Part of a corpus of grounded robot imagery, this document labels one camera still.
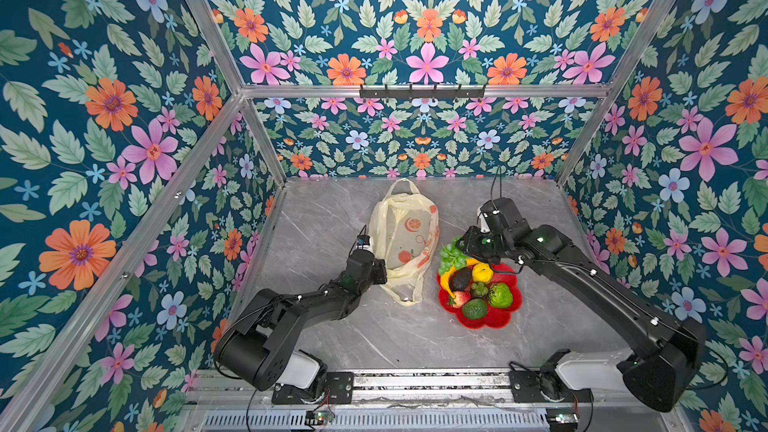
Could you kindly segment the yellow fake lemon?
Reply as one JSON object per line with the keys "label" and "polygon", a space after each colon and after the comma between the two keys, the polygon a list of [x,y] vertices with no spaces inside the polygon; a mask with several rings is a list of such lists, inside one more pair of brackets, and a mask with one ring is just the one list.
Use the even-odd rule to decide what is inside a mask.
{"label": "yellow fake lemon", "polygon": [[494,270],[485,263],[477,263],[472,268],[472,281],[474,283],[488,284],[493,280]]}

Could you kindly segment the green fake grape bunch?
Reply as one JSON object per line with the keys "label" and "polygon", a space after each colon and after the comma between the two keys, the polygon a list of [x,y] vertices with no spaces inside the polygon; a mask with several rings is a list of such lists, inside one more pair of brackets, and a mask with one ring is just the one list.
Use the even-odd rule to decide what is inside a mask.
{"label": "green fake grape bunch", "polygon": [[454,237],[451,242],[441,248],[439,275],[445,275],[451,269],[459,270],[467,266],[468,256],[457,247],[458,241],[459,237]]}

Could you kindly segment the cream plastic bag with fruit print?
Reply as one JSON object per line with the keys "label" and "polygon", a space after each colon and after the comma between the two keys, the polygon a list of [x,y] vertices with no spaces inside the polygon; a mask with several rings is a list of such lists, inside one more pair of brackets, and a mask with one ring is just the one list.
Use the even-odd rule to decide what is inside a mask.
{"label": "cream plastic bag with fruit print", "polygon": [[413,181],[399,179],[374,206],[368,231],[375,257],[385,262],[383,290],[403,307],[421,303],[424,275],[439,243],[437,205]]}

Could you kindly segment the dark fake avocado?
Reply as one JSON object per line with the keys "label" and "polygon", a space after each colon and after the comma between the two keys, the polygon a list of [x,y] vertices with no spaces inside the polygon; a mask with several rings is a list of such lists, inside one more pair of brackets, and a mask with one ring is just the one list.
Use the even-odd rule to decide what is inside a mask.
{"label": "dark fake avocado", "polygon": [[472,284],[472,269],[461,268],[453,273],[448,281],[451,292],[466,292]]}

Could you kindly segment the green fake bell pepper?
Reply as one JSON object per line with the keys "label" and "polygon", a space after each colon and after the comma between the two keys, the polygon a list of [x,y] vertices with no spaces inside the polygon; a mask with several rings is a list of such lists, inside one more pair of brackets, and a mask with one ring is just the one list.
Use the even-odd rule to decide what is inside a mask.
{"label": "green fake bell pepper", "polygon": [[503,282],[492,283],[487,295],[488,305],[495,309],[508,309],[514,303],[512,289]]}

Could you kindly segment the yellow fake banana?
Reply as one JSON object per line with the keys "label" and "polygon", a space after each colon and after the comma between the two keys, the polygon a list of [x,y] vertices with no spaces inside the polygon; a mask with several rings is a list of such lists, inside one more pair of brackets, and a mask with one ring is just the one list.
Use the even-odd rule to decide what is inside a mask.
{"label": "yellow fake banana", "polygon": [[451,289],[450,280],[455,273],[456,273],[456,268],[451,267],[450,269],[445,271],[443,274],[441,274],[439,279],[441,289],[445,291],[451,298],[455,297],[455,293]]}

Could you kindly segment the red fake strawberry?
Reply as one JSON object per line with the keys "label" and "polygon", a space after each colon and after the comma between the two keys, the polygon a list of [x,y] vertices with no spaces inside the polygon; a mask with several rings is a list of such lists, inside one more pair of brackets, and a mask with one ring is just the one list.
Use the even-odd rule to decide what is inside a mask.
{"label": "red fake strawberry", "polygon": [[453,309],[461,309],[472,299],[471,294],[466,291],[456,291],[448,298],[448,305]]}

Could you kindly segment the green fake lime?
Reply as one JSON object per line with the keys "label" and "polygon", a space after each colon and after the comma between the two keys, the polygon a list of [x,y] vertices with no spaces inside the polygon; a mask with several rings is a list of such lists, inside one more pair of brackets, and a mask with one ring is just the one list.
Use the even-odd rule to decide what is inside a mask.
{"label": "green fake lime", "polygon": [[469,321],[478,321],[487,316],[488,309],[489,306],[485,300],[474,298],[461,308],[461,313]]}

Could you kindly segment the red flower-shaped plate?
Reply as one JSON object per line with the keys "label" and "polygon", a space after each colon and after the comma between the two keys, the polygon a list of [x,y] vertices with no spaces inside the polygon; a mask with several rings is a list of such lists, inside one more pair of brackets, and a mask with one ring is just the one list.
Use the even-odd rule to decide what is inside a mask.
{"label": "red flower-shaped plate", "polygon": [[523,304],[517,275],[505,264],[469,259],[436,274],[439,304],[467,329],[502,329]]}

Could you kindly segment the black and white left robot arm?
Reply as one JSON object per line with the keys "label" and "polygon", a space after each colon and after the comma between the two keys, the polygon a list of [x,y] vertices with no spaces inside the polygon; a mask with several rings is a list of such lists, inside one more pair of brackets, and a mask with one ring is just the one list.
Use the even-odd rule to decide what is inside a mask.
{"label": "black and white left robot arm", "polygon": [[262,289],[227,326],[214,348],[215,363],[258,391],[281,385],[317,394],[327,366],[296,349],[302,332],[345,319],[371,286],[386,281],[385,262],[366,248],[356,248],[339,276],[316,291],[291,295]]}

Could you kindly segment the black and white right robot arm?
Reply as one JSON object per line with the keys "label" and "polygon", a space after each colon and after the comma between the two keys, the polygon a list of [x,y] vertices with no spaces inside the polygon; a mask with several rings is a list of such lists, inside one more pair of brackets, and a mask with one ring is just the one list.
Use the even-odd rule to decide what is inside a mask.
{"label": "black and white right robot arm", "polygon": [[705,356],[707,332],[700,322],[679,319],[629,291],[557,228],[530,227],[509,198],[483,204],[478,220],[457,240],[458,250],[487,264],[513,261],[558,284],[627,344],[608,352],[558,350],[540,368],[545,397],[625,391],[657,412],[674,409]]}

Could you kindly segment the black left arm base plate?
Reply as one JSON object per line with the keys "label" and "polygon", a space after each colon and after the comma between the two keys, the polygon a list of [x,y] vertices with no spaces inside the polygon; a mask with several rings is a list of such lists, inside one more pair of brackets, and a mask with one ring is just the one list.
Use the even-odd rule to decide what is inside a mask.
{"label": "black left arm base plate", "polygon": [[273,405],[347,405],[352,402],[354,380],[352,372],[321,372],[306,389],[277,384],[271,402]]}

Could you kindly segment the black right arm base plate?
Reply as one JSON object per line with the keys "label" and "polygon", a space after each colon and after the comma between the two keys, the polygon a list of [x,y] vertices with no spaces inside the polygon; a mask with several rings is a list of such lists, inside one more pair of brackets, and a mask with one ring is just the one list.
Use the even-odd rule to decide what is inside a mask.
{"label": "black right arm base plate", "polygon": [[589,389],[572,390],[552,371],[510,363],[508,378],[513,399],[517,403],[592,403],[594,395]]}

